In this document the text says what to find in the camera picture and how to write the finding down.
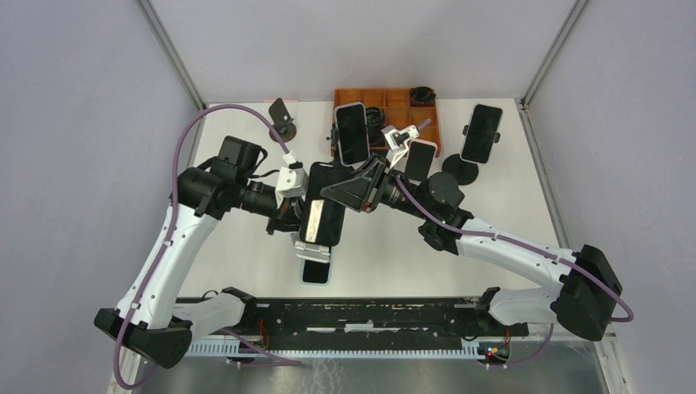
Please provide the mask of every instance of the white cable tray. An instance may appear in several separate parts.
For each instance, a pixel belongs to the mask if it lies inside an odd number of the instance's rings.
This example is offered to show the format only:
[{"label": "white cable tray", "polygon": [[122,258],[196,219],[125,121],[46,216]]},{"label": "white cable tray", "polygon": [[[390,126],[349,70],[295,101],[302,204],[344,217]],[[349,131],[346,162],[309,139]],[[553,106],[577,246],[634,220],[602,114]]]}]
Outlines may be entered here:
[{"label": "white cable tray", "polygon": [[[206,337],[189,346],[188,357],[258,357],[256,353],[240,352],[240,342],[233,337]],[[483,360],[477,341],[462,341],[461,350],[271,350],[282,357],[302,359],[440,359]]]}]

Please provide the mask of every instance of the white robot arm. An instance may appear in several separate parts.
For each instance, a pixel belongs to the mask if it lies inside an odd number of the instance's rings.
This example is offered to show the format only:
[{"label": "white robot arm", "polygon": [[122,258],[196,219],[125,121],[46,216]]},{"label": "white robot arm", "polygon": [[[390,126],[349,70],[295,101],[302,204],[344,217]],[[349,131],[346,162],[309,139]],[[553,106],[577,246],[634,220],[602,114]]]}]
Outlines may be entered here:
[{"label": "white robot arm", "polygon": [[[223,292],[184,308],[175,309],[174,304],[201,245],[231,208],[267,217],[269,233],[299,230],[299,197],[307,187],[301,163],[298,166],[294,155],[287,155],[282,187],[249,181],[249,169],[260,150],[258,145],[227,137],[218,157],[208,164],[210,172],[192,167],[179,175],[179,216],[171,243],[141,288],[166,238],[165,224],[140,275],[115,309],[98,312],[95,326],[117,338],[125,324],[123,346],[171,368],[192,341],[240,322],[251,297],[239,291]],[[476,306],[484,318],[505,326],[560,323],[586,339],[601,339],[616,302],[571,266],[590,271],[620,294],[620,283],[602,252],[587,245],[579,253],[540,245],[496,229],[459,208],[464,196],[454,179],[447,177],[438,173],[418,186],[404,185],[384,158],[372,156],[351,179],[322,188],[320,195],[360,212],[372,212],[381,203],[426,218],[419,233],[434,249],[494,263],[539,285],[521,291],[488,289]],[[424,214],[425,209],[435,220]],[[165,223],[171,215],[172,207]],[[142,297],[134,303],[138,290]]]}]

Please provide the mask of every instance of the orange tray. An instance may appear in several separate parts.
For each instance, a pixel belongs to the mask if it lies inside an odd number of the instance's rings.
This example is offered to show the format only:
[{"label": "orange tray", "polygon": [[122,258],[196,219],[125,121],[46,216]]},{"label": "orange tray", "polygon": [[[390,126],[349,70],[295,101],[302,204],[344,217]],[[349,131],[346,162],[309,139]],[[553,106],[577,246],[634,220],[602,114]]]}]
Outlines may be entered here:
[{"label": "orange tray", "polygon": [[[420,131],[420,139],[437,145],[435,157],[440,156],[440,121],[437,118],[437,105],[432,107],[411,107],[410,89],[336,89],[333,95],[333,107],[360,102],[367,107],[381,108],[387,115],[386,124],[397,129],[410,125],[419,125],[430,118],[430,125]],[[389,150],[387,146],[371,146],[371,151]]]}]

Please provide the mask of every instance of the phone stand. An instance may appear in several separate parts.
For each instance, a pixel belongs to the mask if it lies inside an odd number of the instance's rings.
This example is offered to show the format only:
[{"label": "phone stand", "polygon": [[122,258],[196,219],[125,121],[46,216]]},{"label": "phone stand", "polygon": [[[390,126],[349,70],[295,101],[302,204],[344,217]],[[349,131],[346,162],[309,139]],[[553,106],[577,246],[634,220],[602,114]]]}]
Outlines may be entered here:
[{"label": "phone stand", "polygon": [[[469,131],[469,125],[464,126],[462,134],[466,136],[467,131]],[[496,133],[495,142],[497,143],[498,140],[500,140],[500,133]],[[474,183],[479,177],[479,165],[465,162],[459,154],[452,154],[447,156],[445,162],[442,163],[442,172],[452,175],[456,179],[457,185],[465,186]]]},{"label": "phone stand", "polygon": [[[297,135],[297,127],[293,123],[295,119],[290,116],[281,98],[276,98],[276,101],[271,104],[271,107],[268,109],[268,115],[271,116],[273,128],[276,129],[283,142],[288,142],[295,138]],[[276,140],[271,131],[268,132],[268,136],[271,137],[271,140]]]}]

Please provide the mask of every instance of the white tabletop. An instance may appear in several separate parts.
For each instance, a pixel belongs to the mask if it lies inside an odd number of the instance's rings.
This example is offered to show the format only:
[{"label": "white tabletop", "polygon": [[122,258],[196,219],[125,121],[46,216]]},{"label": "white tabletop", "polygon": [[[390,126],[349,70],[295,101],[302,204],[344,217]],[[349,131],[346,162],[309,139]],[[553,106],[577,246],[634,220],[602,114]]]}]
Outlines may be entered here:
[{"label": "white tabletop", "polygon": [[[442,154],[430,173],[440,171],[449,154],[462,144],[461,130],[477,103],[503,109],[501,140],[490,161],[480,166],[476,182],[462,186],[461,207],[494,226],[530,240],[556,245],[529,146],[512,98],[438,100]],[[245,104],[268,115],[270,103]],[[326,141],[332,102],[288,104],[296,117],[297,136],[288,143],[304,168],[328,161]],[[226,135],[261,144],[269,152],[258,170],[279,168],[282,151],[268,130],[251,115],[222,110],[208,115],[199,146],[198,164],[217,155]],[[266,178],[275,185],[276,176]],[[513,273],[475,259],[432,250],[418,233],[423,220],[380,206],[370,214],[346,210],[341,243],[334,249],[331,278],[325,286],[301,281],[303,262],[292,249],[290,235],[265,232],[266,218],[238,209],[225,215],[199,252],[181,288],[181,296],[234,286],[261,297],[426,297],[480,296],[488,287],[535,287]]]}]

